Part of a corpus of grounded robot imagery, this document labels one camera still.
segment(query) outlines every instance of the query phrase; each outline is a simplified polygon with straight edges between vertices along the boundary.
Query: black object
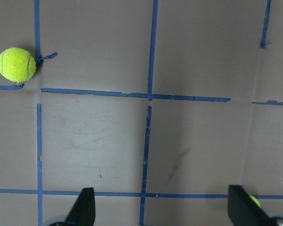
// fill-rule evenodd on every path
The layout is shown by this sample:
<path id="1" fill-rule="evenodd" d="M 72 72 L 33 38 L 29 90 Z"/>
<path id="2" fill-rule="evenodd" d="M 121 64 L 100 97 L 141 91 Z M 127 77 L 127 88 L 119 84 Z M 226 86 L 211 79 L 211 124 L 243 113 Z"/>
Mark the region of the black object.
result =
<path id="1" fill-rule="evenodd" d="M 95 221 L 94 189 L 84 188 L 65 222 L 56 222 L 49 226 L 93 226 Z"/>
<path id="2" fill-rule="evenodd" d="M 270 218 L 239 185 L 229 185 L 228 216 L 234 226 L 283 226 L 283 218 Z"/>

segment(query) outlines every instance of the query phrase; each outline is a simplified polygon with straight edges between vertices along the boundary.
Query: floor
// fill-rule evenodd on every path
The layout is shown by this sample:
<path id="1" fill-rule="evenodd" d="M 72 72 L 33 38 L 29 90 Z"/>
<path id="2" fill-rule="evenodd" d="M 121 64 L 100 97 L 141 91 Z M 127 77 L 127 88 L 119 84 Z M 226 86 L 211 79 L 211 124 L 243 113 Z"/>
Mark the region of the floor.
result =
<path id="1" fill-rule="evenodd" d="M 230 226 L 229 184 L 283 215 L 269 2 L 1 0 L 0 53 L 58 56 L 24 86 L 0 75 L 0 225 L 63 220 L 84 187 L 96 226 Z"/>

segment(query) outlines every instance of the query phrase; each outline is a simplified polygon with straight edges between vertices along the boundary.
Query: yellow-green tennis ball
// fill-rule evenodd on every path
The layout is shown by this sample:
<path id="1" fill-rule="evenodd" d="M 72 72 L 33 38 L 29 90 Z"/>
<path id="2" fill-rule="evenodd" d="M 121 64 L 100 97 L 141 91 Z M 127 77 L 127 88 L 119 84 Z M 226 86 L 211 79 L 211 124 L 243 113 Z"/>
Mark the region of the yellow-green tennis ball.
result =
<path id="1" fill-rule="evenodd" d="M 36 62 L 30 53 L 22 48 L 12 47 L 0 54 L 0 73 L 12 82 L 23 82 L 36 72 Z"/>
<path id="2" fill-rule="evenodd" d="M 252 196 L 250 194 L 249 194 L 249 196 L 257 204 L 257 206 L 259 206 L 261 208 L 261 204 L 259 203 L 259 201 L 254 196 Z"/>

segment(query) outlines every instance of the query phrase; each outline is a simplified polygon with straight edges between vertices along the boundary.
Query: partially hidden tennis ball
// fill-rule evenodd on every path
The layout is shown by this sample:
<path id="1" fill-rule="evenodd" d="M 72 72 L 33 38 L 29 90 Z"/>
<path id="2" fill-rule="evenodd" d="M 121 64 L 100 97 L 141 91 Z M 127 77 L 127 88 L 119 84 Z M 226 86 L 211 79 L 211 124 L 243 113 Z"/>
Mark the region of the partially hidden tennis ball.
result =
<path id="1" fill-rule="evenodd" d="M 259 201 L 254 196 L 252 196 L 250 194 L 249 194 L 249 196 L 257 204 L 257 206 L 259 206 L 261 208 L 261 204 L 259 203 Z"/>
<path id="2" fill-rule="evenodd" d="M 36 72 L 36 61 L 22 48 L 12 47 L 0 54 L 0 73 L 12 82 L 23 82 Z"/>

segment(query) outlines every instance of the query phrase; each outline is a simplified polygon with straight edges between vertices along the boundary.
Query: metal screw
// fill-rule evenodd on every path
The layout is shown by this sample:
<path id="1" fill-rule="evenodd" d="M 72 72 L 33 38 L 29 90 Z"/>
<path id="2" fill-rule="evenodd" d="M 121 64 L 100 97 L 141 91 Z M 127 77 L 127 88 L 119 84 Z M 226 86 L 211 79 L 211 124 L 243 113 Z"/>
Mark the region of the metal screw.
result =
<path id="1" fill-rule="evenodd" d="M 277 219 L 277 225 L 283 226 L 283 219 Z"/>

